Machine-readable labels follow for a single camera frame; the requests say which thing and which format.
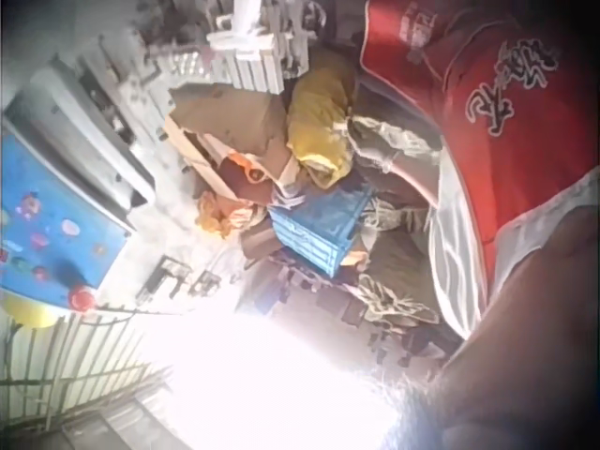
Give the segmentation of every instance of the blue plastic crate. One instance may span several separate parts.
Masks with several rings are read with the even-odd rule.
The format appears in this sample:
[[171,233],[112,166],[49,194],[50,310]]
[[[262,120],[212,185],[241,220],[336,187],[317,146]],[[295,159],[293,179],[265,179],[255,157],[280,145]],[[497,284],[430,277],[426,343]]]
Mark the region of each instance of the blue plastic crate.
[[281,243],[334,277],[353,244],[353,230],[372,188],[333,192],[309,199],[293,210],[270,207]]

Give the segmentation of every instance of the blue control panel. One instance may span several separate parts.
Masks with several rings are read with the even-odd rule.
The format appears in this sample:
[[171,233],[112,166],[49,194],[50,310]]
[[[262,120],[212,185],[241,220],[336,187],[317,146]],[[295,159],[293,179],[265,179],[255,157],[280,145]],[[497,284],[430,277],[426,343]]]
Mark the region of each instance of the blue control panel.
[[1,219],[0,286],[60,308],[73,287],[100,286],[129,236],[12,135],[2,138]]

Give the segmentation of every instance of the bright light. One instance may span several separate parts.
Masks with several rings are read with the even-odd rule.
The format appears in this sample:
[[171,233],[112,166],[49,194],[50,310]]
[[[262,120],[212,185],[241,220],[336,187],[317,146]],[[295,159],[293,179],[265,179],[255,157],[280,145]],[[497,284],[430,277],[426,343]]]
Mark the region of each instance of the bright light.
[[367,382],[267,320],[196,323],[186,334],[172,414],[194,448],[376,449],[396,419]]

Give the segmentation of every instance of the yellow bag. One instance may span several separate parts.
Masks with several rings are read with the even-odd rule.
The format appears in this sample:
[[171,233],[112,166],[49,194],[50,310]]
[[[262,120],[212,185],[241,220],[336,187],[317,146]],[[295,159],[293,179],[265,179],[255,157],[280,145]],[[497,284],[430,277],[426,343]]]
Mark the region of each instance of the yellow bag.
[[319,188],[330,188],[352,168],[348,140],[335,127],[346,124],[354,84],[348,61],[318,49],[310,55],[310,70],[293,89],[289,146]]

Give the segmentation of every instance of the person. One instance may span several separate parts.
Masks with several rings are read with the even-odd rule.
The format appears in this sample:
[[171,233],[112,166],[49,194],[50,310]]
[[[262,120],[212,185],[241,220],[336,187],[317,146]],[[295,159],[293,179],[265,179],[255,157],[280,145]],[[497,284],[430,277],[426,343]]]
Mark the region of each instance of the person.
[[444,148],[438,168],[355,150],[431,204],[436,294],[465,339],[387,445],[576,448],[598,422],[597,70],[554,22],[439,8],[366,7],[362,69]]

